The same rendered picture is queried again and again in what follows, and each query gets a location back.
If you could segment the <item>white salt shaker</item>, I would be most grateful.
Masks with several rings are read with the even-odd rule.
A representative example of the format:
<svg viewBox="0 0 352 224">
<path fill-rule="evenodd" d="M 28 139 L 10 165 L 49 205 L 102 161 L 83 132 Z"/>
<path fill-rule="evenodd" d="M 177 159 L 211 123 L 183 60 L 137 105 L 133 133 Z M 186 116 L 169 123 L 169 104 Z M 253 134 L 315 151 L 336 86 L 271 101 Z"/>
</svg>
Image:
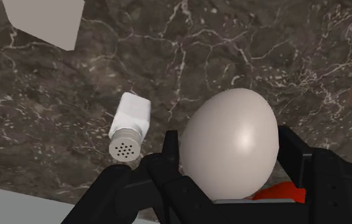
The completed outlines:
<svg viewBox="0 0 352 224">
<path fill-rule="evenodd" d="M 136 160 L 150 127 L 151 101 L 125 92 L 113 117 L 108 136 L 109 154 L 119 162 Z"/>
</svg>

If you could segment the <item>white egg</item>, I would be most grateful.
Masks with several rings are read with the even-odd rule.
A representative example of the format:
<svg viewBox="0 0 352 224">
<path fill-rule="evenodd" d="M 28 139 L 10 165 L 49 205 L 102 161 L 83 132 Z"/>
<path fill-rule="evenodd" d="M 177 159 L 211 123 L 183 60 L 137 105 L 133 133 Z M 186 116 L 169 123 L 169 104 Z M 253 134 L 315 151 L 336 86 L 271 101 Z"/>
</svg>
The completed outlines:
<svg viewBox="0 0 352 224">
<path fill-rule="evenodd" d="M 278 123 L 258 93 L 234 88 L 206 101 L 180 141 L 185 175 L 211 200 L 246 198 L 269 179 L 278 155 Z"/>
</svg>

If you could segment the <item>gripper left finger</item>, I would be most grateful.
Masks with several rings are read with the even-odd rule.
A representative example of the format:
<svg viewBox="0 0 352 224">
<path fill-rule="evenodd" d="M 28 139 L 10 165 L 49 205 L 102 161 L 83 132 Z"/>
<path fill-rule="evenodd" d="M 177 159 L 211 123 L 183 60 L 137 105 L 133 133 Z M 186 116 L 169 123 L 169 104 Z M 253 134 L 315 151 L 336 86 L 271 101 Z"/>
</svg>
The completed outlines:
<svg viewBox="0 0 352 224">
<path fill-rule="evenodd" d="M 162 151 L 143 157 L 137 169 L 105 168 L 61 224 L 133 224 L 154 209 L 160 224 L 214 224 L 214 204 L 179 172 L 178 133 L 166 133 Z"/>
</svg>

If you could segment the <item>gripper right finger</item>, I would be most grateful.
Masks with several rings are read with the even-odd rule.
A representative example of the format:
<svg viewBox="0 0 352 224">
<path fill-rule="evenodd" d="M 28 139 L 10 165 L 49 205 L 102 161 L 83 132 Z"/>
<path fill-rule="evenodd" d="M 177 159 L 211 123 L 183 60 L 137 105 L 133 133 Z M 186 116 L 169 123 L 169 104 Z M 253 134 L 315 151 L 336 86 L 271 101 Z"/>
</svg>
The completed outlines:
<svg viewBox="0 0 352 224">
<path fill-rule="evenodd" d="M 278 162 L 306 190 L 308 224 L 352 224 L 352 163 L 332 150 L 310 147 L 285 125 L 278 134 Z"/>
</svg>

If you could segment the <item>red object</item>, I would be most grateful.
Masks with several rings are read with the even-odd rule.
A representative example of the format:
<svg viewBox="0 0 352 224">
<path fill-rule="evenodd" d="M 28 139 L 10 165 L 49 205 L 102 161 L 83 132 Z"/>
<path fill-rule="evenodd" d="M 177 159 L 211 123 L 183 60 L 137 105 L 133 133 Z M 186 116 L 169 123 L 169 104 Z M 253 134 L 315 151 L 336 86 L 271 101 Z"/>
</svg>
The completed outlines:
<svg viewBox="0 0 352 224">
<path fill-rule="evenodd" d="M 291 181 L 284 181 L 258 191 L 252 196 L 252 199 L 292 199 L 295 202 L 304 203 L 306 200 L 306 190 L 304 188 L 297 188 Z"/>
</svg>

